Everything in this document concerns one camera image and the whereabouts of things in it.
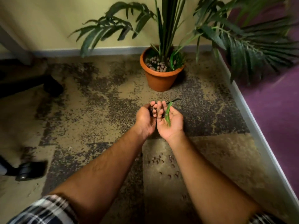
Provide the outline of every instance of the hand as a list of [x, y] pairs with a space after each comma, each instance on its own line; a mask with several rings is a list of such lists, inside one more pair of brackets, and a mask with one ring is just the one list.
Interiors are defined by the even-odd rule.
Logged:
[[144, 138], [147, 138], [155, 131], [157, 122], [156, 107], [156, 102], [152, 101], [151, 103], [142, 106], [136, 114], [136, 123], [134, 127], [144, 136]]
[[183, 131], [183, 115], [176, 110], [174, 107], [170, 107], [169, 118], [171, 126], [168, 125], [165, 118], [162, 118], [162, 115], [165, 114], [167, 110], [167, 104], [165, 101], [157, 102], [157, 129], [162, 138], [164, 138], [168, 143], [171, 137], [184, 135]]

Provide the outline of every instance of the potted plant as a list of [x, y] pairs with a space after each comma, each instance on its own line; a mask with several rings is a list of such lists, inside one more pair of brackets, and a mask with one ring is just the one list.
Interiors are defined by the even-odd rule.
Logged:
[[[184, 20], [181, 19], [186, 0], [162, 0], [161, 11], [155, 0], [155, 13], [148, 9], [146, 4], [137, 2], [125, 3], [119, 1], [113, 4], [104, 16], [98, 20], [88, 20], [85, 26], [73, 33], [79, 32], [77, 41], [88, 34], [82, 44], [82, 57], [91, 52], [99, 41], [104, 41], [112, 34], [121, 30], [118, 41], [121, 41], [129, 32], [132, 38], [138, 36], [149, 20], [157, 22], [159, 44], [150, 44], [140, 57], [140, 64], [146, 72], [149, 86], [156, 91], [166, 91], [173, 84], [177, 74], [184, 68], [184, 56], [181, 49], [193, 40], [197, 40], [196, 61], [199, 58], [199, 41], [203, 36], [212, 41], [216, 55], [217, 49], [225, 51], [228, 64], [231, 67], [231, 82], [240, 76], [247, 81], [253, 80], [256, 68], [265, 64], [275, 71], [279, 67], [291, 67], [297, 49], [297, 42], [287, 37], [289, 28], [294, 25], [290, 16], [247, 26], [260, 11], [286, 0], [232, 0], [223, 3], [219, 0], [199, 0], [197, 7], [190, 16], [195, 19], [194, 28], [186, 33], [178, 46], [173, 46], [173, 39], [177, 29]], [[241, 12], [236, 22], [227, 20], [227, 14], [233, 8], [240, 8]], [[115, 16], [119, 11], [132, 15], [138, 12], [137, 26], [134, 29], [127, 20]]]

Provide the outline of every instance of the purple wall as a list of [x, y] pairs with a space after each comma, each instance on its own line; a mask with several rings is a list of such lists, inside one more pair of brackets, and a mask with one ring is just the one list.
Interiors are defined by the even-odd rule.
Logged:
[[[291, 6], [299, 21], [299, 0], [292, 0]], [[283, 12], [284, 8], [277, 6], [253, 22], [278, 18]], [[233, 10], [229, 18], [235, 19], [237, 14], [238, 10]], [[291, 29], [290, 37], [299, 40], [298, 27]], [[239, 89], [299, 198], [299, 66], [255, 86], [239, 85]]]

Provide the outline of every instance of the human arm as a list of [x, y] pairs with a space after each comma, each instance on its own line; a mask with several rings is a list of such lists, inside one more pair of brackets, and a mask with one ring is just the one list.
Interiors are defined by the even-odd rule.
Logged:
[[166, 103], [158, 101], [157, 129], [169, 143], [181, 170], [194, 207], [203, 223], [247, 223], [260, 206], [208, 162], [183, 131], [183, 116], [170, 108], [169, 127], [162, 118]]
[[112, 205], [143, 143], [155, 130], [156, 118], [149, 112], [154, 104], [141, 107], [131, 129], [50, 193], [67, 199], [80, 223], [99, 223]]

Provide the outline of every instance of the checkered sleeve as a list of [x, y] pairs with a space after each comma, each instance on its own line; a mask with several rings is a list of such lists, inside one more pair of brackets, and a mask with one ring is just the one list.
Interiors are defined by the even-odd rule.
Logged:
[[7, 224], [78, 224], [66, 199], [49, 195], [34, 202]]
[[270, 213], [264, 212], [252, 216], [248, 224], [285, 224], [285, 222]]

